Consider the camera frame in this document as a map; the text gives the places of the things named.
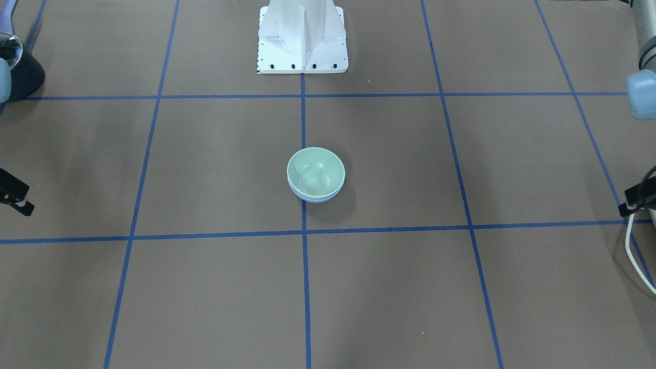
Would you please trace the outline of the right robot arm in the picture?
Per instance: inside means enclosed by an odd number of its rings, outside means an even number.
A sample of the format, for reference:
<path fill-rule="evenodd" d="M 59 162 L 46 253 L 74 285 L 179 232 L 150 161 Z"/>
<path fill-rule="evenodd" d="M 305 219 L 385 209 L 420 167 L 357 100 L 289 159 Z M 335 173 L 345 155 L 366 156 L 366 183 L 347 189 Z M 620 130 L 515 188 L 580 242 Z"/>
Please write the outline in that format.
<path fill-rule="evenodd" d="M 1 91 L 2 104 L 9 100 L 10 96 L 10 66 L 7 61 L 1 63 Z M 35 206 L 27 200 L 30 186 L 15 177 L 9 171 L 1 168 L 1 203 L 14 208 L 22 215 L 29 217 L 32 215 Z"/>

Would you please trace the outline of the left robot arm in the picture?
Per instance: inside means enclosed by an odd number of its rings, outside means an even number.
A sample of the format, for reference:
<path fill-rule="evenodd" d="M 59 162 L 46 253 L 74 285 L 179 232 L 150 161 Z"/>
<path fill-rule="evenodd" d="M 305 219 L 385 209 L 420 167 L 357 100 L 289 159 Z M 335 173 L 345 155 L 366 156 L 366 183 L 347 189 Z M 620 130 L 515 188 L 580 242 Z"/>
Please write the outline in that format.
<path fill-rule="evenodd" d="M 637 71 L 626 77 L 629 111 L 638 121 L 655 117 L 655 1 L 622 1 L 631 9 L 637 36 Z"/>

